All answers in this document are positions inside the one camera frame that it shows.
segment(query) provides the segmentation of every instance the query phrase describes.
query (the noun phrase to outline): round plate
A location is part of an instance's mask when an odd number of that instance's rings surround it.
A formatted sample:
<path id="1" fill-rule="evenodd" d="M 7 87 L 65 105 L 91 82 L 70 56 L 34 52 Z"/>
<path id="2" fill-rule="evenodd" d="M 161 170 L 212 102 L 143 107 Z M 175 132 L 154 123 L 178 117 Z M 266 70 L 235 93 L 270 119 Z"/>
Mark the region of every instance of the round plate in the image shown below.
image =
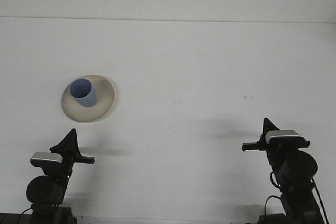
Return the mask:
<path id="1" fill-rule="evenodd" d="M 64 113 L 77 122 L 92 122 L 104 116 L 112 107 L 114 101 L 114 89 L 111 83 L 102 76 L 84 76 L 88 79 L 96 91 L 97 103 L 92 107 L 80 105 L 70 95 L 70 85 L 65 88 L 62 96 L 62 109 Z"/>

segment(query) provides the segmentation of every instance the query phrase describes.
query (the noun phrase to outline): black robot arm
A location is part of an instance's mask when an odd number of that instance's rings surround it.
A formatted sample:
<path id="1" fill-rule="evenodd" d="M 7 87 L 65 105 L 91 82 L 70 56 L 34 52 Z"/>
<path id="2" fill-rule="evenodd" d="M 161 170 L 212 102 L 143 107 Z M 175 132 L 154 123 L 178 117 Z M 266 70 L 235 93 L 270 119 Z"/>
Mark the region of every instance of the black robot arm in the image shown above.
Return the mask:
<path id="1" fill-rule="evenodd" d="M 312 178 L 317 172 L 317 163 L 309 154 L 299 151 L 299 148 L 306 148 L 309 144 L 295 131 L 282 131 L 267 118 L 264 119 L 260 140 L 243 144 L 243 151 L 266 151 L 277 181 L 274 185 L 282 192 L 281 203 L 286 217 L 283 214 L 260 216 L 259 224 L 324 224 L 312 194 Z"/>

